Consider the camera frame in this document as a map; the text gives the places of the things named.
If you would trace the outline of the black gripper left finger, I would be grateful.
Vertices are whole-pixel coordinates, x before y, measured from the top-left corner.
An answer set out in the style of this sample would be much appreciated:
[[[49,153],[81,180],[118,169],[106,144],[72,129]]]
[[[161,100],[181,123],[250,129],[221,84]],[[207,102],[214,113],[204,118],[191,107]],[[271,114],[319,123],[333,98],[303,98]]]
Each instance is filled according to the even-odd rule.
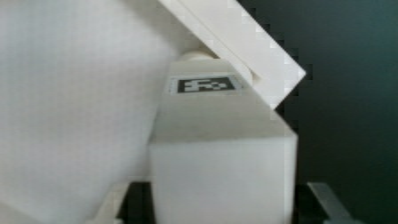
[[[117,183],[86,224],[156,224],[150,183]]]

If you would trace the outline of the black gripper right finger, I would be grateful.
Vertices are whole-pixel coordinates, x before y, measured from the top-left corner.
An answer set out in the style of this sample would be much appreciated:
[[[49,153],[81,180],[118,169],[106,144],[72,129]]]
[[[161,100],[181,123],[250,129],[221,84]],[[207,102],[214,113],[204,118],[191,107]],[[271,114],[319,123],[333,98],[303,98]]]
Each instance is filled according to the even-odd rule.
[[[364,224],[351,217],[323,182],[307,182],[294,187],[292,224]]]

